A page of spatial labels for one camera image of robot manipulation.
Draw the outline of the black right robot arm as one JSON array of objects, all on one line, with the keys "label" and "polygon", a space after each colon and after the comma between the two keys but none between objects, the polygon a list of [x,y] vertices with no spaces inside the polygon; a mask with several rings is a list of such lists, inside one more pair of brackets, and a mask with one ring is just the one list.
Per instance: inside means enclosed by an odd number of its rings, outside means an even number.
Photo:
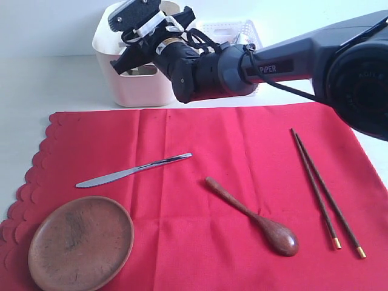
[{"label": "black right robot arm", "polygon": [[181,103],[246,96],[260,83],[327,105],[351,128],[387,139],[387,12],[363,15],[266,48],[212,41],[159,1],[127,1],[108,18],[126,48],[122,74],[153,63]]}]

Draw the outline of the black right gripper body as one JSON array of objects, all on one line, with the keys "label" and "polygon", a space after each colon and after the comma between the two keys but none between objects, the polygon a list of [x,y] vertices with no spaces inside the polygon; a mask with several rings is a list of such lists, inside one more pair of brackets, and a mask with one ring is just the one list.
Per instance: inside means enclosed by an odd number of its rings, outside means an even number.
[{"label": "black right gripper body", "polygon": [[152,63],[170,81],[193,77],[199,54],[182,35],[194,20],[195,14],[188,6],[174,15],[167,15],[159,8],[159,12],[140,28],[120,32],[126,48],[117,60],[110,62],[111,66],[120,75]]}]

